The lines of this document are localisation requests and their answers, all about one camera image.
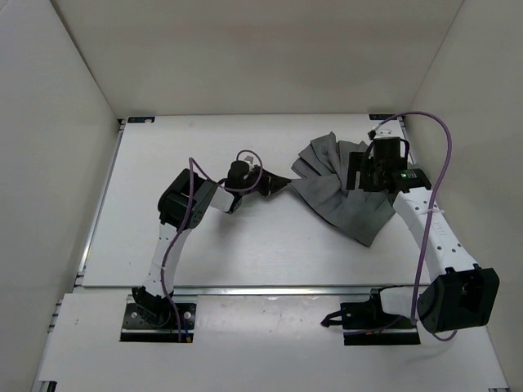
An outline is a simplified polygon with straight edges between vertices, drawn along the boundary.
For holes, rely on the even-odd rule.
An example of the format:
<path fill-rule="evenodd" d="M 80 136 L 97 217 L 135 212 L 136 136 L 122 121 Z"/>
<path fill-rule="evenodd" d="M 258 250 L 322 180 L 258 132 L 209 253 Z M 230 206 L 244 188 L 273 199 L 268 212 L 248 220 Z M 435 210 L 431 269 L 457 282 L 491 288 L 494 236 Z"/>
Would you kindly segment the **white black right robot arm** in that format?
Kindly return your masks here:
<path fill-rule="evenodd" d="M 415 282 L 428 272 L 429 286 L 382 288 L 366 307 L 369 322 L 385 327 L 395 316 L 432 333 L 482 327 L 489 322 L 500 280 L 465 250 L 436 203 L 436 187 L 409 167 L 409 143 L 399 137 L 372 140 L 349 155 L 347 188 L 384 193 L 419 246 Z"/>

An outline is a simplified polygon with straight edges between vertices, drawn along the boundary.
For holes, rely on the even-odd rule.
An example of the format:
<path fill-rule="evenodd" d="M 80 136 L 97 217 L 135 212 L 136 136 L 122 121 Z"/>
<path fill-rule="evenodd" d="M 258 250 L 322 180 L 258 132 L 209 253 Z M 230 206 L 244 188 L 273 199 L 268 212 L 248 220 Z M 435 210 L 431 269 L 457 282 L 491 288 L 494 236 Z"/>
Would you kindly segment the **aluminium table front rail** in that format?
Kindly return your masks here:
<path fill-rule="evenodd" d="M 378 286 L 236 286 L 175 287 L 173 294 L 182 296 L 350 296 L 366 295 Z"/>

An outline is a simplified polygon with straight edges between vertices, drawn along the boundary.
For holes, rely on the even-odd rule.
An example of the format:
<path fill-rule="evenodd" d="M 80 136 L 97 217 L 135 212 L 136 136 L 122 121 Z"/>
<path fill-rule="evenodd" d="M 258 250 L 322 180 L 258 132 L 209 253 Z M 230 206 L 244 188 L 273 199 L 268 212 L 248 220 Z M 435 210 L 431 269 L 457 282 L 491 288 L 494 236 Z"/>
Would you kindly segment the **grey pleated skirt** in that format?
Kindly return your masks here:
<path fill-rule="evenodd" d="M 395 215 L 381 193 L 346 188 L 349 154 L 367 149 L 364 142 L 338 140 L 332 132 L 315 138 L 298 154 L 289 186 L 319 217 L 366 247 Z"/>

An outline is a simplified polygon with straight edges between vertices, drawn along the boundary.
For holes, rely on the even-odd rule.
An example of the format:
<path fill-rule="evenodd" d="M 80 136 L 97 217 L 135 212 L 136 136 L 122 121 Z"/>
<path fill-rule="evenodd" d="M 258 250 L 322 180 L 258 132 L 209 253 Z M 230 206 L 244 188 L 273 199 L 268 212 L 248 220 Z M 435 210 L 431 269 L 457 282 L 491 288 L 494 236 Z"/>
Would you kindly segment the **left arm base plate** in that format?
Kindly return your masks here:
<path fill-rule="evenodd" d="M 140 343 L 193 343 L 197 300 L 195 297 L 189 297 L 176 299 L 175 303 L 180 316 L 179 323 L 169 301 L 167 301 L 167 311 L 159 318 L 154 318 L 147 315 L 129 295 L 123 313 L 119 340 Z"/>

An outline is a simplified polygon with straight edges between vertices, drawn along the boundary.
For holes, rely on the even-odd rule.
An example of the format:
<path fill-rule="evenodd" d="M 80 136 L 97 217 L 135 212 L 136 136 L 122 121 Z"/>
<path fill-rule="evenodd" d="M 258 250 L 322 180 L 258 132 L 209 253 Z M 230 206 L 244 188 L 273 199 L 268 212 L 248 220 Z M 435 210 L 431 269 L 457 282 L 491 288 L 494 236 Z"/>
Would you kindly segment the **aluminium table left rail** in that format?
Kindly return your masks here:
<path fill-rule="evenodd" d="M 77 272 L 74 276 L 74 282 L 73 282 L 73 288 L 76 288 L 77 286 L 82 285 L 83 276 L 85 274 L 86 265 L 89 259 L 89 255 L 92 248 L 93 239 L 96 235 L 96 229 L 98 226 L 98 222 L 101 217 L 102 209 L 105 203 L 105 198 L 108 192 L 108 188 L 110 186 L 111 177 L 114 171 L 114 166 L 118 158 L 118 151 L 122 142 L 123 133 L 127 124 L 127 119 L 125 118 L 119 118 L 118 119 L 118 132 L 117 132 L 117 140 L 114 147 L 114 151 L 111 156 L 110 164 L 108 166 L 108 169 L 105 173 L 105 179 L 102 184 L 101 193 L 99 195 L 99 198 L 97 200 L 96 208 L 94 211 L 94 215 L 92 217 L 92 221 L 89 227 L 89 230 L 87 232 L 87 237 L 83 245 L 83 250 L 80 256 L 80 260 L 78 263 Z"/>

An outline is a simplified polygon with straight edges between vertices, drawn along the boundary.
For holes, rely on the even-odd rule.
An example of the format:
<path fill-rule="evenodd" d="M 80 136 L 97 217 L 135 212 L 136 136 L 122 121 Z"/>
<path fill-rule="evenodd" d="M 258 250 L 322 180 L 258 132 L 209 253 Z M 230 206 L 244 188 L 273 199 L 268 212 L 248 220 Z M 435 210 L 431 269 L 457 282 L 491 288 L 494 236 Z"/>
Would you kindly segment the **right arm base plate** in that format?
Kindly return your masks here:
<path fill-rule="evenodd" d="M 387 314 L 375 301 L 342 302 L 322 327 L 341 327 L 345 346 L 420 345 L 418 329 L 401 315 Z"/>

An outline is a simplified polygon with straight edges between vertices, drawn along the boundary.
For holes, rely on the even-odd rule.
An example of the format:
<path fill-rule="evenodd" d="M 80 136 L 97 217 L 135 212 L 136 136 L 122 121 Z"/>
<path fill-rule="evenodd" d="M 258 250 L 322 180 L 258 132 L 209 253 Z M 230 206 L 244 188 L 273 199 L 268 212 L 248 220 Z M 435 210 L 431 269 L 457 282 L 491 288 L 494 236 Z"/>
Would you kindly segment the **blue label left corner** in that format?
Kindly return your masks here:
<path fill-rule="evenodd" d="M 127 123 L 154 123 L 155 116 L 128 117 Z"/>

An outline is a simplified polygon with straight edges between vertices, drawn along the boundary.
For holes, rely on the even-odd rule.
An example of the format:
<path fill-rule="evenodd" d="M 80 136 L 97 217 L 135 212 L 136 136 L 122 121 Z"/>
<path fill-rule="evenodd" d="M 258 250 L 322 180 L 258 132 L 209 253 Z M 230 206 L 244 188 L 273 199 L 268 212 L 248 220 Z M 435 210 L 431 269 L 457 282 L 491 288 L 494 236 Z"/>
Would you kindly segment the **blue label right corner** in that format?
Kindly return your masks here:
<path fill-rule="evenodd" d="M 393 117 L 393 114 L 370 114 L 369 120 L 374 122 L 382 122 L 391 117 Z"/>

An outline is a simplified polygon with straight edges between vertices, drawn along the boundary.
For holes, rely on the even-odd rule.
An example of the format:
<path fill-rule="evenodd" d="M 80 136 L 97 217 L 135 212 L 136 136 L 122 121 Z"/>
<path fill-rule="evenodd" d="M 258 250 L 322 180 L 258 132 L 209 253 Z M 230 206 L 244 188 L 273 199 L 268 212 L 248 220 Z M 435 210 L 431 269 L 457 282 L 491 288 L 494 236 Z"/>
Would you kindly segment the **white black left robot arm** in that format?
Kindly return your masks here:
<path fill-rule="evenodd" d="M 189 166 L 162 193 L 158 201 L 159 235 L 143 284 L 132 288 L 138 314 L 153 328 L 181 326 L 181 311 L 173 300 L 174 278 L 183 247 L 206 212 L 214 208 L 235 213 L 243 197 L 258 193 L 268 198 L 291 183 L 261 164 L 236 159 L 226 178 L 215 181 L 189 159 Z"/>

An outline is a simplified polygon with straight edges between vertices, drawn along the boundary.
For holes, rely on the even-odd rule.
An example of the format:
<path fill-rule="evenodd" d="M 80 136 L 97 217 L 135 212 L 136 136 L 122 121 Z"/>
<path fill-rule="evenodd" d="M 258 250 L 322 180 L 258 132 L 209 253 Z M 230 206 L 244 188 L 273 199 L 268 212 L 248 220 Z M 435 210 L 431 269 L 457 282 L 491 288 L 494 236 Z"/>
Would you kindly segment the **blue label corner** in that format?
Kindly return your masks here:
<path fill-rule="evenodd" d="M 128 117 L 127 123 L 154 123 L 155 116 Z"/>
<path fill-rule="evenodd" d="M 393 114 L 370 114 L 369 120 L 374 122 L 382 122 L 391 117 L 393 117 Z"/>

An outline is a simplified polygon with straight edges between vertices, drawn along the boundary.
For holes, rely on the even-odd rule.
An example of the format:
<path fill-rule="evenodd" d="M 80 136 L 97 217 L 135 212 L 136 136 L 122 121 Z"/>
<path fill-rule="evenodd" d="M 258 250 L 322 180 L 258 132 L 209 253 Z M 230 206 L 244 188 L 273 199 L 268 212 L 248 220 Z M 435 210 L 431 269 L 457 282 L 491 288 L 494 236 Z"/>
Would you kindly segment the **aluminium table rail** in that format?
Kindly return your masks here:
<path fill-rule="evenodd" d="M 173 294 L 182 296 L 350 296 L 366 295 L 378 286 L 236 286 L 175 287 Z"/>
<path fill-rule="evenodd" d="M 403 136 L 409 142 L 409 166 L 412 168 L 422 169 L 422 164 L 420 163 L 417 155 L 417 150 L 414 146 L 413 131 L 409 125 L 409 120 L 406 116 L 401 116 L 399 120 Z"/>
<path fill-rule="evenodd" d="M 76 288 L 77 286 L 82 285 L 83 276 L 85 274 L 86 265 L 89 259 L 89 255 L 92 248 L 93 239 L 96 235 L 96 229 L 98 226 L 98 222 L 101 217 L 102 209 L 105 203 L 105 198 L 108 192 L 108 188 L 110 186 L 111 177 L 114 171 L 114 166 L 118 158 L 118 151 L 122 142 L 123 133 L 127 124 L 127 119 L 125 118 L 119 118 L 118 119 L 118 132 L 117 132 L 117 140 L 114 147 L 114 151 L 111 156 L 110 164 L 108 166 L 108 169 L 105 173 L 105 179 L 102 184 L 101 193 L 99 195 L 99 198 L 97 200 L 96 208 L 94 211 L 94 215 L 92 217 L 92 221 L 89 227 L 89 230 L 87 232 L 87 237 L 83 245 L 83 250 L 80 256 L 80 260 L 78 263 L 77 272 L 74 276 L 74 282 L 73 282 L 73 288 Z"/>

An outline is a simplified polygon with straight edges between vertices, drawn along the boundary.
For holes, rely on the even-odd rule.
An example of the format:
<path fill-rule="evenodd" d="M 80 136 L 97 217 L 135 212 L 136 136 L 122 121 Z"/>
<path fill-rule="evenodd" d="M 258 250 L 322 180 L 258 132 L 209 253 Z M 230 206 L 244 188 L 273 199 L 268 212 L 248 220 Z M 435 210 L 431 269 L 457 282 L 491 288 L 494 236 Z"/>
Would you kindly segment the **aluminium table right rail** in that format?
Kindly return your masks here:
<path fill-rule="evenodd" d="M 401 116 L 399 120 L 403 136 L 409 142 L 409 166 L 412 168 L 422 169 L 422 164 L 420 163 L 417 155 L 417 150 L 414 146 L 413 131 L 409 125 L 409 120 L 406 116 Z"/>

